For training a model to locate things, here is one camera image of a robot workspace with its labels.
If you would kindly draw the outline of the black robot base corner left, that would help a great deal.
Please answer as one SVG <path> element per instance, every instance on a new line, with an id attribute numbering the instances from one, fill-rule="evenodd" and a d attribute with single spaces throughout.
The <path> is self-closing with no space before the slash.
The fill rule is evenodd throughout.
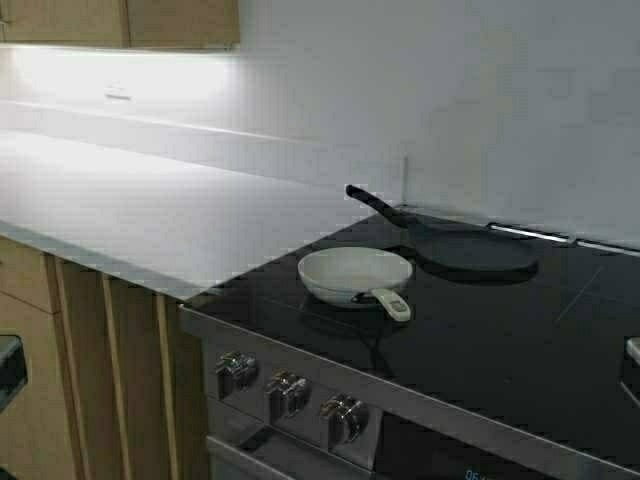
<path id="1" fill-rule="evenodd" d="M 4 411 L 28 383 L 24 346 L 18 336 L 1 336 L 0 374 L 0 409 Z"/>

